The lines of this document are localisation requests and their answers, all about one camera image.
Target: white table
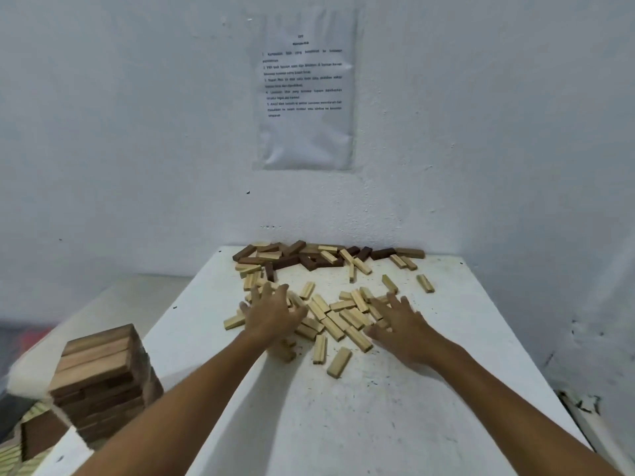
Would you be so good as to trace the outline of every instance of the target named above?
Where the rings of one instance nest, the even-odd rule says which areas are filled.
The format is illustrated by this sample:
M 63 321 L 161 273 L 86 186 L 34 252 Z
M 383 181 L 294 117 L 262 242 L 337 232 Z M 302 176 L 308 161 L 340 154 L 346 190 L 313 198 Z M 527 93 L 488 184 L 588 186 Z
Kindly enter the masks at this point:
M 144 339 L 157 375 L 172 387 L 225 347 L 242 329 L 225 331 L 243 299 L 242 280 L 226 246 L 201 269 Z M 278 271 L 280 282 L 328 303 L 341 290 L 366 286 L 385 293 L 386 273 L 429 323 L 465 347 L 485 368 L 581 441 L 585 441 L 540 371 L 462 258 L 416 259 L 399 270 L 389 259 L 368 260 L 370 276 L 349 284 L 345 268 L 313 272 L 297 265 Z M 436 288 L 415 280 L 425 273 Z M 513 475 L 493 440 L 464 402 L 430 370 L 415 373 L 377 346 L 361 353 L 347 338 L 328 336 L 328 360 L 314 366 L 312 344 L 291 364 L 261 357 L 229 402 L 188 474 L 198 475 Z M 326 374 L 340 345 L 353 349 L 341 379 Z M 70 430 L 36 472 L 68 475 L 90 456 Z

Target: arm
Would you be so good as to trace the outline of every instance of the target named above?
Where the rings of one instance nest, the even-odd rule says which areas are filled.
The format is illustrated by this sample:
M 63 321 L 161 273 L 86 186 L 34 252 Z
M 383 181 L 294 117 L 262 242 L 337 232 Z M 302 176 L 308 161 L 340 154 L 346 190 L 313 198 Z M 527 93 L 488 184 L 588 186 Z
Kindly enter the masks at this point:
M 478 364 L 461 346 L 436 332 L 406 297 L 388 294 L 392 308 L 372 304 L 392 332 L 370 326 L 366 333 L 406 365 L 427 364 L 463 398 L 520 476 L 619 476 L 526 400 Z
M 184 475 L 253 363 L 306 316 L 306 308 L 287 309 L 287 288 L 272 295 L 267 284 L 262 297 L 252 289 L 251 308 L 241 303 L 244 331 L 115 434 L 75 476 Z

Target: white wall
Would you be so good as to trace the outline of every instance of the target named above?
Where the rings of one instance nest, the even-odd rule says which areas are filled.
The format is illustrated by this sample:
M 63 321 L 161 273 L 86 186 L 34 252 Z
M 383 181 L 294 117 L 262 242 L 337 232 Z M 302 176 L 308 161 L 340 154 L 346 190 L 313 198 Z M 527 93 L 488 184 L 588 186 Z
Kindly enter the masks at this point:
M 544 365 L 632 241 L 635 0 L 363 0 L 358 169 L 253 172 L 247 18 L 311 1 L 353 3 L 0 0 L 2 318 L 224 242 L 421 244 Z

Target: left hand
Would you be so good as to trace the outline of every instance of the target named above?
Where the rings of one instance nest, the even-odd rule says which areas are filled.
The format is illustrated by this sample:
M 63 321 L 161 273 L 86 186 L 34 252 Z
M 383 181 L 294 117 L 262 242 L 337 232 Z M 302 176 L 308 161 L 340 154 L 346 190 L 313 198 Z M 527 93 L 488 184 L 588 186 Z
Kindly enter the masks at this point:
M 273 292 L 271 285 L 266 284 L 262 294 L 258 292 L 258 288 L 251 288 L 251 307 L 244 302 L 240 303 L 244 314 L 245 335 L 253 336 L 264 347 L 269 347 L 298 327 L 308 310 L 306 307 L 289 310 L 286 306 L 288 288 L 288 284 L 283 284 Z

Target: pile of blocks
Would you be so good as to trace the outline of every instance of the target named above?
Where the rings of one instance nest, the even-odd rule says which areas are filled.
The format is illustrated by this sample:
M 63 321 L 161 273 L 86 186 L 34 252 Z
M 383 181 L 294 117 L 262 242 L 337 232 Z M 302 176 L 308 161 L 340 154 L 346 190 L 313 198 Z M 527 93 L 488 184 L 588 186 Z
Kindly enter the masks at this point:
M 308 271 L 318 268 L 345 267 L 349 274 L 349 282 L 356 281 L 357 270 L 365 275 L 372 273 L 372 268 L 367 264 L 367 259 L 379 260 L 390 258 L 390 260 L 400 269 L 417 270 L 417 264 L 412 258 L 423 259 L 425 253 L 420 249 L 406 248 L 385 248 L 373 250 L 370 247 L 349 247 L 329 246 L 321 244 L 307 244 L 303 240 L 287 246 L 282 242 L 270 244 L 268 242 L 254 242 L 240 250 L 233 256 L 236 262 L 235 269 L 243 279 L 242 288 L 250 291 L 254 287 L 262 292 L 265 285 L 270 285 L 276 290 L 278 283 L 276 280 L 276 270 L 301 264 Z M 434 288 L 424 274 L 418 274 L 417 280 L 426 293 L 433 293 Z M 382 282 L 389 292 L 397 294 L 399 289 L 393 281 L 384 274 Z M 313 363 L 324 364 L 326 362 L 327 338 L 322 332 L 326 330 L 335 341 L 341 341 L 348 337 L 357 345 L 363 353 L 372 349 L 373 344 L 360 332 L 365 326 L 377 324 L 381 328 L 389 329 L 388 322 L 381 313 L 370 304 L 371 299 L 375 299 L 383 304 L 388 304 L 386 296 L 373 297 L 370 290 L 365 287 L 354 289 L 351 292 L 342 291 L 340 301 L 327 304 L 320 295 L 311 297 L 315 289 L 314 282 L 307 282 L 300 294 L 287 291 L 287 305 L 289 307 L 307 306 L 313 317 L 306 317 L 295 329 L 298 336 L 302 336 L 310 341 L 315 341 L 313 349 Z M 251 293 L 245 297 L 251 303 Z M 370 313 L 374 320 L 371 320 L 367 313 Z M 224 321 L 226 330 L 240 327 L 244 324 L 245 317 L 239 309 L 234 317 Z M 290 362 L 295 358 L 293 346 L 295 343 L 290 339 L 285 339 L 268 352 L 285 362 Z M 339 378 L 348 364 L 353 353 L 342 347 L 333 358 L 327 374 L 331 377 Z
M 163 395 L 134 326 L 66 344 L 48 392 L 91 449 Z

